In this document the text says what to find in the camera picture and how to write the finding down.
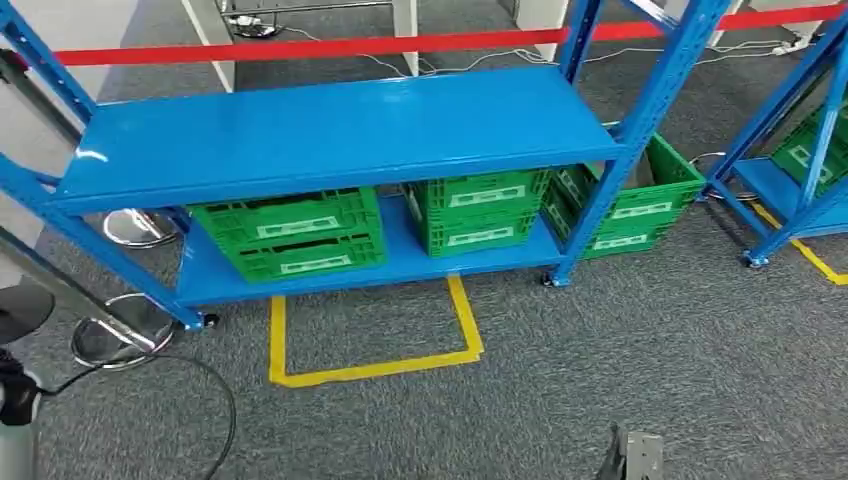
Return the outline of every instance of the chrome stool base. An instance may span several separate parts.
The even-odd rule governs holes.
[[[127,248],[153,248],[177,238],[177,227],[157,213],[125,208],[103,219],[103,233]]]
[[[121,295],[106,302],[117,316],[154,343],[151,353],[165,348],[174,337],[174,321],[144,294]],[[104,370],[132,368],[153,359],[141,355],[134,345],[123,342],[102,322],[83,318],[74,329],[71,352],[86,367],[101,365]]]

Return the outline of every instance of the crate label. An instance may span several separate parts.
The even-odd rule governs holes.
[[[320,260],[309,260],[307,262],[298,263],[281,263],[280,271],[283,275],[291,275],[293,273],[308,272],[311,270],[320,270],[322,268],[342,267],[350,265],[350,257],[348,255],[340,255],[338,257],[322,258]]]
[[[451,195],[451,201],[450,204],[448,204],[448,208],[464,207],[466,205],[476,205],[478,203],[497,202],[500,200],[512,200],[514,198],[522,198],[524,195],[526,195],[524,185],[486,190],[483,192],[459,193]]]
[[[803,165],[804,168],[810,168],[810,152],[804,145],[795,145],[794,147],[789,149],[789,155],[792,155],[792,158],[795,159],[796,162]],[[833,172],[830,171],[829,168],[822,165],[821,174],[819,175],[819,183],[827,183],[833,178]]]
[[[565,230],[563,233],[565,233],[566,236],[570,235],[571,226],[564,218],[562,218],[562,215],[559,213],[559,208],[557,208],[555,204],[549,203],[545,206],[545,209],[548,211],[548,214],[553,217],[554,223],[557,223],[563,230]]]
[[[574,200],[574,203],[576,203],[578,207],[582,207],[583,201],[586,198],[583,196],[583,193],[580,191],[580,189],[577,188],[577,184],[574,183],[574,179],[571,178],[571,174],[569,174],[565,170],[560,170],[559,180],[565,186],[566,190],[571,193],[571,197]]]
[[[409,204],[409,209],[412,210],[412,216],[416,222],[421,222],[424,216],[421,215],[421,207],[418,206],[418,199],[415,198],[415,192],[412,189],[407,190],[406,203]]]
[[[497,240],[499,238],[507,238],[515,235],[515,229],[512,227],[496,228],[494,230],[486,230],[484,232],[464,233],[462,235],[451,235],[448,238],[448,246],[465,245],[467,243],[487,242],[489,240]]]
[[[286,235],[296,235],[298,233],[317,232],[319,230],[329,230],[331,228],[339,228],[339,221],[335,216],[313,218],[310,220],[302,220],[291,223],[277,223],[274,225],[262,225],[256,227],[256,233],[259,238],[284,237]]]
[[[628,245],[637,245],[648,241],[648,235],[637,235],[635,237],[616,238],[615,240],[601,240],[595,242],[592,250],[606,250],[607,248],[626,247]]]
[[[621,208],[613,212],[613,220],[619,218],[641,217],[642,215],[653,215],[655,213],[670,212],[674,202],[655,203],[644,207]]]

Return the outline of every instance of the power strip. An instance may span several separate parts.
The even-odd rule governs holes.
[[[803,37],[798,37],[795,43],[783,42],[783,45],[772,49],[771,53],[780,56],[803,50],[810,46],[812,39],[812,35],[804,35]]]

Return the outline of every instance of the black object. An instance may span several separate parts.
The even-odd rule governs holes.
[[[9,68],[14,69],[16,73],[23,74],[29,70],[29,65],[27,65],[26,60],[24,60],[23,57],[18,55],[18,53],[14,50],[0,48],[0,60],[5,62]],[[6,84],[12,82],[11,79],[8,79],[3,75],[2,71],[0,71],[0,81],[3,81],[3,83]]]
[[[53,294],[38,285],[16,285],[0,290],[0,345],[29,335],[53,313]]]
[[[39,390],[21,363],[9,351],[0,348],[0,392],[3,393],[0,424],[19,427],[31,423]]]
[[[604,457],[604,463],[595,474],[595,480],[623,480],[627,475],[626,466],[626,440],[622,442],[623,437],[627,436],[626,432],[621,431],[618,425],[613,423],[610,426],[612,438],[610,445],[607,447],[607,453]]]

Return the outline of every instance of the metal pole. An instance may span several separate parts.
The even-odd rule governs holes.
[[[122,342],[133,345],[142,352],[151,352],[155,342],[138,333],[123,320],[116,317],[106,305],[84,289],[65,272],[53,266],[35,250],[0,226],[0,254],[57,297],[67,301],[71,307],[97,323]]]
[[[12,50],[0,49],[0,81],[12,87],[21,103],[53,127],[71,148],[79,145],[82,134],[26,74],[26,63]]]
[[[295,12],[311,12],[315,10],[332,10],[336,8],[358,8],[358,7],[384,7],[391,6],[391,1],[372,1],[372,2],[353,2],[353,3],[336,3],[324,5],[298,5],[294,7],[273,7],[273,8],[254,8],[251,10],[231,10],[229,12],[221,12],[222,17],[240,17],[262,15],[265,13],[295,13]]]

